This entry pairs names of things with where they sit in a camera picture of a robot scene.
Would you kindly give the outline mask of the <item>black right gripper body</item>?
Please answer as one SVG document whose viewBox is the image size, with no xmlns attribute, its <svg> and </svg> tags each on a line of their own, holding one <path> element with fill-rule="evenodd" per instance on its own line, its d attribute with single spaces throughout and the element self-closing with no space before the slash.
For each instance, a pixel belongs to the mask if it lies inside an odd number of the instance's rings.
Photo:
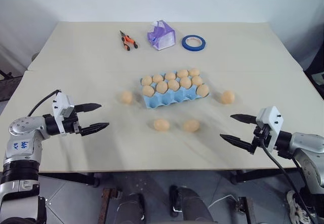
<svg viewBox="0 0 324 224">
<path fill-rule="evenodd" d="M 249 153 L 253 155 L 257 147 L 260 147 L 263 150 L 266 149 L 265 143 L 267 142 L 267 138 L 270 137 L 269 135 L 270 126 L 268 124 L 264 124 L 262 127 L 256 126 Z"/>
</svg>

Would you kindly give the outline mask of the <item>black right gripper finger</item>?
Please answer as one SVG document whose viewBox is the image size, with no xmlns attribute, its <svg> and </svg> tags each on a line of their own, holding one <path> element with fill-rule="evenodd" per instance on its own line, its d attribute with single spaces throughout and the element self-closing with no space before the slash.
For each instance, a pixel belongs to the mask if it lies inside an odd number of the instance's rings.
<svg viewBox="0 0 324 224">
<path fill-rule="evenodd" d="M 257 124 L 255 116 L 246 115 L 246 114 L 234 114 L 231 115 L 230 117 L 242 123 L 255 124 L 255 125 Z"/>
<path fill-rule="evenodd" d="M 242 141 L 240 138 L 232 136 L 232 135 L 226 135 L 226 134 L 220 134 L 220 137 L 223 138 L 225 141 L 230 143 L 233 146 L 236 146 L 238 148 L 242 148 L 246 151 L 249 151 L 251 149 L 251 144 L 245 141 Z"/>
</svg>

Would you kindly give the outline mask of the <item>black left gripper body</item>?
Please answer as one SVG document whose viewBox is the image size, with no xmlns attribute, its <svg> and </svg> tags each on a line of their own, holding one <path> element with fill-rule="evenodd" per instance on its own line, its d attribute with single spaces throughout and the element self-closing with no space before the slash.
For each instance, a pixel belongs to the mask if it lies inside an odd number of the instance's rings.
<svg viewBox="0 0 324 224">
<path fill-rule="evenodd" d="M 63 118 L 62 125 L 65 133 L 80 134 L 81 127 L 79 125 L 77 112 L 75 110 L 73 110 L 68 117 Z"/>
</svg>

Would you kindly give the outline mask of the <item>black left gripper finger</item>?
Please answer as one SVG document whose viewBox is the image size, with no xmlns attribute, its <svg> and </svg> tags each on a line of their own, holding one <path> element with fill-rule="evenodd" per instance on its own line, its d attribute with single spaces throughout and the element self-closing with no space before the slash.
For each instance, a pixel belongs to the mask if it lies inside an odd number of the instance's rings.
<svg viewBox="0 0 324 224">
<path fill-rule="evenodd" d="M 97 104 L 97 103 L 84 103 L 84 104 L 79 104 L 79 105 L 75 105 L 75 112 L 76 113 L 81 113 L 81 112 L 89 112 L 89 111 L 93 111 L 96 110 L 98 108 L 100 108 L 102 105 Z"/>
<path fill-rule="evenodd" d="M 97 133 L 97 132 L 105 129 L 108 126 L 109 126 L 109 123 L 95 123 L 95 124 L 91 124 L 90 126 L 85 127 L 85 128 L 80 127 L 79 133 L 81 136 L 86 136 L 86 135 Z"/>
</svg>

